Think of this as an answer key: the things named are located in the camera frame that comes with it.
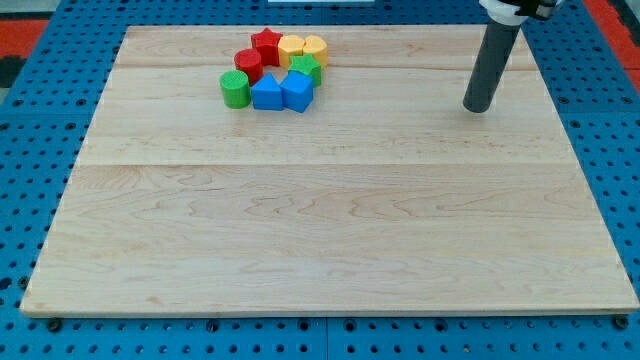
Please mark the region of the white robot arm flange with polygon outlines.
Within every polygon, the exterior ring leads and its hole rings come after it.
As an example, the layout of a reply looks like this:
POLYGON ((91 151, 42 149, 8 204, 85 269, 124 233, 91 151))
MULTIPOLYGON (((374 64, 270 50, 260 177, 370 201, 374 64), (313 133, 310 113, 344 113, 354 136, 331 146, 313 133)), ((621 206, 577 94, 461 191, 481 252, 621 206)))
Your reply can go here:
POLYGON ((491 20, 506 26, 522 25, 529 18, 547 21, 563 3, 564 0, 479 0, 491 20))

